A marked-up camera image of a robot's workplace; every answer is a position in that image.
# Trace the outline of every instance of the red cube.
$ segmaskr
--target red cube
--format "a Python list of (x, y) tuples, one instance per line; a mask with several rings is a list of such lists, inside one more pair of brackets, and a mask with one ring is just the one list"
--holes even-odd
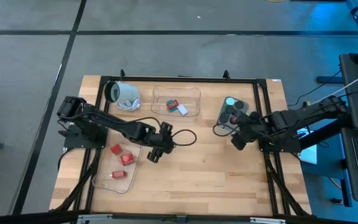
[(111, 149), (111, 152), (114, 153), (115, 155), (118, 155), (120, 153), (122, 153), (122, 149), (121, 146), (116, 144), (115, 146), (113, 146)]
[(114, 179), (124, 178), (127, 177), (127, 172), (125, 172), (124, 170), (114, 171), (111, 173), (111, 177)]
[(132, 155), (132, 153), (130, 153), (130, 152), (127, 153), (127, 154), (122, 155), (122, 156), (121, 156), (121, 162), (122, 162), (122, 164), (123, 164), (124, 166), (129, 165), (129, 164), (135, 162), (135, 160), (134, 160), (134, 155)]

